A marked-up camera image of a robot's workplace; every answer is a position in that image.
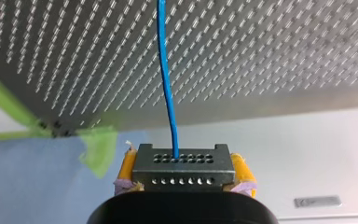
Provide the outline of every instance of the perforated metal panel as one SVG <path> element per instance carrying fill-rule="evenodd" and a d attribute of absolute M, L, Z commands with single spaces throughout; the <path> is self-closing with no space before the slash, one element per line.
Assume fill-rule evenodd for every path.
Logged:
<path fill-rule="evenodd" d="M 358 1 L 167 1 L 180 123 L 358 106 Z M 65 129 L 166 123 L 156 2 L 0 0 L 0 80 Z"/>

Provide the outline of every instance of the gray metal panel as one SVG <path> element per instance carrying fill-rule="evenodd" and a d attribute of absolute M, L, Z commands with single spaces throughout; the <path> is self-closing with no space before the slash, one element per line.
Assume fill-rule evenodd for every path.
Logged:
<path fill-rule="evenodd" d="M 179 123 L 358 106 L 358 1 L 168 1 L 166 24 Z M 151 0 L 0 0 L 0 80 L 65 129 L 166 124 L 156 42 Z"/>

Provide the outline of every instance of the metal plate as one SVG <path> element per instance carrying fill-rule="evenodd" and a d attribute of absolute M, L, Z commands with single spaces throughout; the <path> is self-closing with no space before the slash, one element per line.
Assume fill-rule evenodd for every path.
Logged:
<path fill-rule="evenodd" d="M 132 180 L 146 190 L 218 190 L 234 182 L 235 170 L 224 144 L 214 149 L 180 149 L 179 159 L 172 150 L 141 144 L 132 169 Z"/>
<path fill-rule="evenodd" d="M 358 1 L 167 2 L 179 123 L 358 106 Z M 0 80 L 64 129 L 166 124 L 156 3 L 0 0 Z"/>

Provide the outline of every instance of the hole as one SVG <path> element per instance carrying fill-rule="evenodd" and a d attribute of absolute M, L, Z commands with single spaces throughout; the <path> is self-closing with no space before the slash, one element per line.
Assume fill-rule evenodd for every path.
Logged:
<path fill-rule="evenodd" d="M 208 185 L 212 185 L 213 182 L 214 182 L 214 179 L 213 179 L 213 178 L 208 178 L 208 179 L 206 179 L 206 184 L 208 184 Z"/>
<path fill-rule="evenodd" d="M 55 121 L 54 122 L 54 128 L 57 128 L 57 129 L 59 129 L 59 128 L 61 128 L 61 123 L 59 122 L 59 121 Z"/>
<path fill-rule="evenodd" d="M 46 129 L 48 127 L 48 125 L 45 122 L 40 122 L 39 126 L 43 129 Z"/>
<path fill-rule="evenodd" d="M 65 136 L 65 137 L 69 137 L 69 136 L 71 136 L 72 134 L 71 134 L 71 132 L 69 132 L 69 131 L 65 131 L 65 133 L 63 133 L 63 136 Z"/>

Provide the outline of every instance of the blue surface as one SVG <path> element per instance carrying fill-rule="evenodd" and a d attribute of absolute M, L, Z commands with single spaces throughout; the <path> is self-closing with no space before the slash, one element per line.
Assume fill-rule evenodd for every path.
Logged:
<path fill-rule="evenodd" d="M 142 132 L 120 134 L 103 179 L 79 162 L 85 146 L 78 138 L 0 142 L 0 223 L 86 223 L 113 196 L 126 140 L 138 147 L 147 139 Z"/>
<path fill-rule="evenodd" d="M 172 155 L 179 158 L 178 131 L 176 127 L 175 108 L 171 92 L 170 68 L 168 67 L 167 50 L 165 48 L 165 0 L 157 3 L 157 27 L 158 27 L 158 57 L 162 74 L 162 87 L 164 90 L 165 103 L 167 105 L 168 119 L 170 120 Z"/>

